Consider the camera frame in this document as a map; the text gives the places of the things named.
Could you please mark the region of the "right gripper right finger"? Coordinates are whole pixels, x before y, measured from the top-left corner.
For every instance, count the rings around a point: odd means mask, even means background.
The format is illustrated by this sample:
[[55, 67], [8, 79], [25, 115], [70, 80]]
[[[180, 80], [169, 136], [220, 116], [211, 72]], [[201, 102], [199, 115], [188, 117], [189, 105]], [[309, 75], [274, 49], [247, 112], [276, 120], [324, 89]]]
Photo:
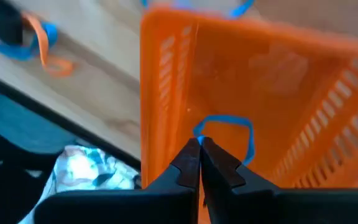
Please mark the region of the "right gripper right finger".
[[211, 223], [358, 224], [358, 189], [280, 188], [211, 138], [200, 138], [201, 178]]

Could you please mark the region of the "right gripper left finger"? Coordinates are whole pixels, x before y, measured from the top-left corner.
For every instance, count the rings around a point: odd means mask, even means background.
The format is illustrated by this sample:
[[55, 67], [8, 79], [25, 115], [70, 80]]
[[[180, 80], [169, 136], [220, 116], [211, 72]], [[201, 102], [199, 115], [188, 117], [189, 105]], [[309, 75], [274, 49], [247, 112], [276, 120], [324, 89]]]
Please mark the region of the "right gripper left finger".
[[197, 223], [200, 144], [190, 139], [142, 190], [74, 190], [37, 206], [35, 223]]

